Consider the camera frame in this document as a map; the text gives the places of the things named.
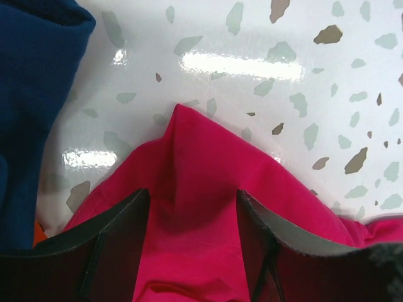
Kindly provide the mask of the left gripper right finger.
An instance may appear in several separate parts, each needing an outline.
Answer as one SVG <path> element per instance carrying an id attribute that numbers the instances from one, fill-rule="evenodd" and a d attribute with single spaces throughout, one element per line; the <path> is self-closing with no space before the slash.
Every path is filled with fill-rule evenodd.
<path id="1" fill-rule="evenodd" d="M 236 212 L 250 301 L 402 301 L 402 244 L 339 244 L 238 190 Z"/>

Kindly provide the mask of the pink t shirt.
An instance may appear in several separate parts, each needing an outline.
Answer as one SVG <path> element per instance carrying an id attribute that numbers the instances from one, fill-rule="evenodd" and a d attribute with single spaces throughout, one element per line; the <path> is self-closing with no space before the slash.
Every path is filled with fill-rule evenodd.
<path id="1" fill-rule="evenodd" d="M 250 301 L 238 190 L 339 244 L 402 244 L 401 218 L 363 225 L 334 214 L 276 160 L 182 105 L 175 107 L 165 134 L 136 148 L 86 198 L 68 227 L 139 189 L 148 190 L 150 208 L 131 301 Z"/>

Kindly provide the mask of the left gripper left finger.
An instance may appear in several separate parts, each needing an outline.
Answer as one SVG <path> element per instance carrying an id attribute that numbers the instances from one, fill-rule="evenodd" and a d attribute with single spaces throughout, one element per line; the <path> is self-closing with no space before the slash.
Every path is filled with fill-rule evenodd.
<path id="1" fill-rule="evenodd" d="M 149 208 L 139 189 L 31 250 L 1 254 L 1 301 L 131 301 Z"/>

